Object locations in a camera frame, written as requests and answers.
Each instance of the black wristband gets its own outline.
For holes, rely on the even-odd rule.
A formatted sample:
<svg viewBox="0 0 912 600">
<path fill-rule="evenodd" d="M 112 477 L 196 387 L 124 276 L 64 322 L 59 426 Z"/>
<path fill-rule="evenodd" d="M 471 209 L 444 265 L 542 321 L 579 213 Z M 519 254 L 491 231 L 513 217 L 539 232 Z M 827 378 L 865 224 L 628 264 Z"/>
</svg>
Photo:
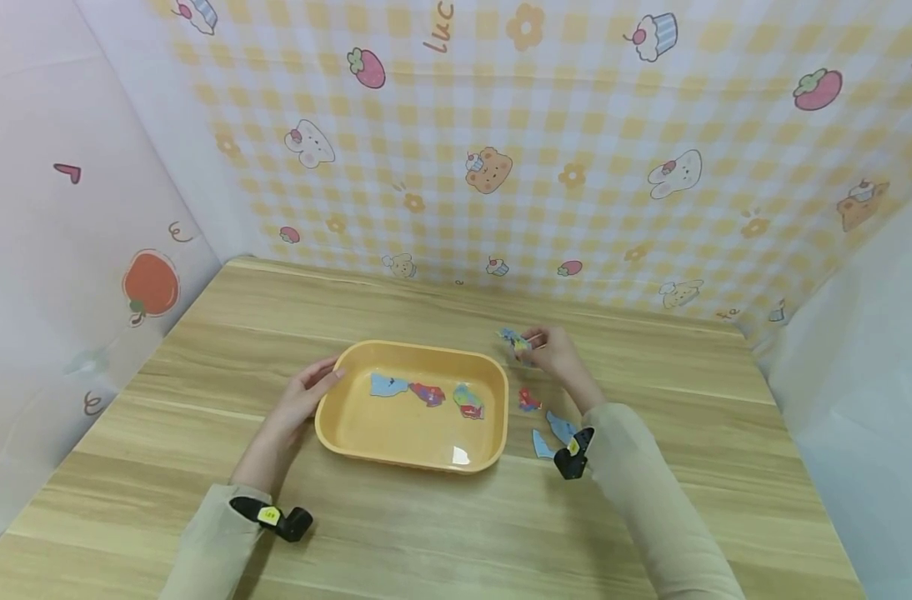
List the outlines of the black wristband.
<svg viewBox="0 0 912 600">
<path fill-rule="evenodd" d="M 301 507 L 294 507 L 284 516 L 278 507 L 250 497 L 236 497 L 229 500 L 229 506 L 250 522 L 258 523 L 264 529 L 272 529 L 275 535 L 286 542 L 298 542 L 313 524 L 313 516 Z"/>
<path fill-rule="evenodd" d="M 553 463 L 556 463 L 556 468 L 559 474 L 563 475 L 563 479 L 579 479 L 583 476 L 589 462 L 586 451 L 589 449 L 589 442 L 593 441 L 593 434 L 592 427 L 577 431 L 565 448 L 557 450 L 553 456 Z"/>
</svg>

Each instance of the puzzle pieces on table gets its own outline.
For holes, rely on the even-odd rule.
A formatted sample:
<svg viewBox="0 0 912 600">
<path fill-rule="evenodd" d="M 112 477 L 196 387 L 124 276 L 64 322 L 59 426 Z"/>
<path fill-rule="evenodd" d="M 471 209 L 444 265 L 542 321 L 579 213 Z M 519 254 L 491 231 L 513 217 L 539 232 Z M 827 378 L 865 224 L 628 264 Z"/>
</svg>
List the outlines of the puzzle pieces on table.
<svg viewBox="0 0 912 600">
<path fill-rule="evenodd" d="M 533 430 L 533 449 L 536 450 L 537 458 L 553 458 L 556 456 L 556 452 L 549 449 L 543 436 L 540 436 L 539 431 L 536 429 Z"/>
<path fill-rule="evenodd" d="M 423 402 L 426 403 L 426 406 L 429 406 L 430 408 L 444 403 L 446 399 L 443 390 L 436 386 L 411 383 L 409 384 L 409 389 L 412 390 L 413 393 L 416 393 L 417 396 L 419 396 L 419 399 L 423 400 Z"/>
<path fill-rule="evenodd" d="M 524 387 L 519 390 L 519 410 L 522 412 L 531 412 L 543 408 L 543 403 L 533 397 L 533 394 Z"/>
<path fill-rule="evenodd" d="M 562 443 L 569 443 L 579 431 L 576 425 L 557 417 L 553 411 L 546 411 L 546 421 L 549 421 L 549 428 L 553 430 L 553 435 Z"/>
<path fill-rule="evenodd" d="M 369 375 L 369 396 L 390 398 L 409 389 L 409 382 L 395 377 L 385 377 L 378 372 Z"/>
<path fill-rule="evenodd" d="M 456 386 L 453 392 L 453 401 L 459 406 L 465 418 L 480 419 L 483 417 L 483 403 L 475 393 L 469 391 L 469 386 L 464 383 Z"/>
</svg>

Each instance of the strawberry print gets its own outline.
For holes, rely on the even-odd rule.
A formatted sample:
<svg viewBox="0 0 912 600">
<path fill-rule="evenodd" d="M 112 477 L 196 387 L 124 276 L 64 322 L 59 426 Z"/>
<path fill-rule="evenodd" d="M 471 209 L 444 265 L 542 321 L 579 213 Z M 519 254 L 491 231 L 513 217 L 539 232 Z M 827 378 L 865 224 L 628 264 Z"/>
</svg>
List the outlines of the strawberry print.
<svg viewBox="0 0 912 600">
<path fill-rule="evenodd" d="M 369 89 L 380 89 L 386 83 L 386 69 L 369 50 L 354 48 L 346 55 L 349 60 L 349 71 L 357 80 Z"/>
</svg>

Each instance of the puzzle piece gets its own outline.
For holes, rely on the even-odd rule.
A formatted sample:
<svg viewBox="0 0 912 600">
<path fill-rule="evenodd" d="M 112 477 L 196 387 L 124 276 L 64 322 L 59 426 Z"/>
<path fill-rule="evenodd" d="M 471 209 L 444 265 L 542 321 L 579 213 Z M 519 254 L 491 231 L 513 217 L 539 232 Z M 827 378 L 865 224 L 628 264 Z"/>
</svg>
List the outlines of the puzzle piece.
<svg viewBox="0 0 912 600">
<path fill-rule="evenodd" d="M 443 390 L 436 386 L 423 385 L 422 383 L 411 383 L 409 389 L 419 396 L 420 400 L 426 403 L 430 408 L 438 406 L 445 402 L 446 396 Z"/>
<path fill-rule="evenodd" d="M 553 430 L 553 435 L 562 443 L 569 443 L 579 431 L 576 425 L 557 417 L 553 411 L 546 411 L 546 421 L 549 421 L 549 428 Z"/>
<path fill-rule="evenodd" d="M 409 389 L 409 382 L 395 377 L 383 377 L 378 372 L 369 375 L 369 396 L 390 398 Z"/>
<path fill-rule="evenodd" d="M 556 456 L 556 452 L 549 449 L 543 436 L 540 436 L 539 431 L 536 429 L 533 430 L 533 449 L 536 450 L 537 458 L 553 458 Z"/>
<path fill-rule="evenodd" d="M 453 392 L 453 401 L 459 406 L 459 410 L 465 418 L 480 419 L 483 418 L 483 403 L 475 393 L 469 391 L 469 386 L 464 383 L 456 386 Z"/>
<path fill-rule="evenodd" d="M 543 408 L 543 403 L 534 398 L 526 387 L 519 390 L 519 410 L 529 413 L 540 408 Z"/>
<path fill-rule="evenodd" d="M 524 338 L 521 335 L 519 335 L 518 333 L 516 333 L 513 329 L 510 329 L 508 327 L 503 327 L 502 329 L 499 330 L 498 335 L 500 336 L 500 338 L 502 338 L 503 340 L 506 340 L 507 342 L 510 343 L 510 349 L 513 352 L 513 358 L 515 358 L 515 355 L 517 355 L 517 353 L 524 352 L 524 350 L 533 349 L 533 346 L 531 345 L 531 343 L 527 342 L 526 338 Z M 533 366 L 533 363 L 528 360 L 520 361 L 520 362 L 522 362 L 522 364 L 525 367 Z"/>
</svg>

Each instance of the left hand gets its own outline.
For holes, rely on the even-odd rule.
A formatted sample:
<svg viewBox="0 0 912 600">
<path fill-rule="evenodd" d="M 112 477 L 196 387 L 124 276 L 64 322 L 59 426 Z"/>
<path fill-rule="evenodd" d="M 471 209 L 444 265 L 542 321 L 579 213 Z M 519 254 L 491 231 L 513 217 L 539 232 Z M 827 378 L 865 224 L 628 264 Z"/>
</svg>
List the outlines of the left hand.
<svg viewBox="0 0 912 600">
<path fill-rule="evenodd" d="M 319 400 L 343 378 L 342 368 L 333 370 L 337 359 L 338 355 L 324 358 L 293 375 L 279 402 L 266 416 L 263 428 L 290 434 L 312 416 Z"/>
</svg>

